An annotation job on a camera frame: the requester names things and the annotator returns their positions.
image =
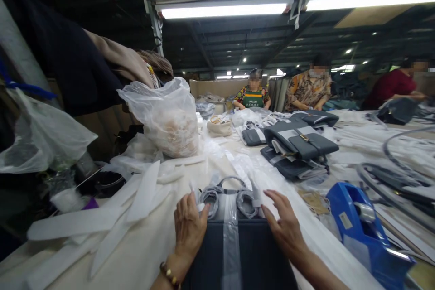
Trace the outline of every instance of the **worker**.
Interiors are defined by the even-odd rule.
[[[361,110],[377,110],[385,101],[407,97],[424,101],[427,96],[416,91],[415,73],[427,72],[428,58],[408,57],[400,68],[391,70],[378,79],[370,95],[361,105]]]
[[[279,221],[275,220],[272,212],[266,206],[262,205],[261,208],[278,246],[291,263],[315,290],[348,289],[322,260],[309,250],[288,198],[275,190],[267,190],[264,193],[274,201],[274,206],[280,216]],[[203,242],[209,209],[210,204],[207,204],[199,214],[194,193],[185,195],[178,202],[174,212],[175,250],[169,255],[166,262],[162,263],[161,273],[154,281],[151,290],[180,288],[179,286]]]
[[[331,60],[326,54],[315,56],[309,70],[292,78],[287,89],[285,110],[315,109],[321,111],[331,97]]]
[[[249,85],[239,90],[233,100],[235,107],[238,107],[240,110],[255,106],[265,108],[266,110],[269,109],[272,100],[267,89],[261,87],[262,77],[262,69],[251,70],[249,73]]]

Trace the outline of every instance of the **dark hair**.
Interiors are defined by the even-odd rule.
[[[330,67],[331,57],[329,54],[319,53],[313,58],[311,64],[313,65],[313,67]]]
[[[429,55],[421,55],[421,56],[408,56],[405,60],[400,64],[400,68],[412,68],[412,64],[417,61],[430,62]]]
[[[263,69],[256,68],[249,73],[249,79],[261,79],[263,77]]]

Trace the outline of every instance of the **floral shirt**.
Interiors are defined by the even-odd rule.
[[[309,71],[303,72],[292,78],[289,88],[287,89],[287,111],[299,110],[292,103],[296,100],[299,102],[315,107],[323,98],[325,101],[331,97],[331,77],[316,78],[313,82],[309,77]]]
[[[245,86],[244,88],[239,90],[237,95],[234,97],[234,100],[239,102],[239,103],[243,103],[243,98],[245,97],[246,90],[249,90],[249,86]],[[269,96],[269,93],[267,92],[266,88],[264,88],[264,87],[261,90],[261,97],[263,99],[264,105],[266,104],[267,101],[269,101],[271,99],[271,97]]]

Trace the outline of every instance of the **ceiling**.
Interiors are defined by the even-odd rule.
[[[41,1],[83,28],[127,47],[155,47],[144,0]],[[303,12],[300,28],[296,30],[295,21],[289,21],[290,14],[165,20],[163,51],[176,74],[182,71],[225,74],[236,68],[245,71],[262,67],[271,72],[296,65],[303,68],[316,53],[325,51],[332,54],[334,66],[360,65],[368,61],[364,68],[376,71],[383,65],[399,62],[408,54],[435,50],[434,6],[419,5],[399,8],[396,13],[384,12],[387,15],[384,24],[335,28],[351,12]],[[355,12],[347,19],[363,15]],[[375,13],[364,19],[369,21],[378,16],[379,13]]]

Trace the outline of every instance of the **red shirt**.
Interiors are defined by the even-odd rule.
[[[361,108],[376,110],[394,94],[409,95],[415,91],[416,87],[416,82],[412,77],[405,75],[400,69],[391,70],[379,78]]]

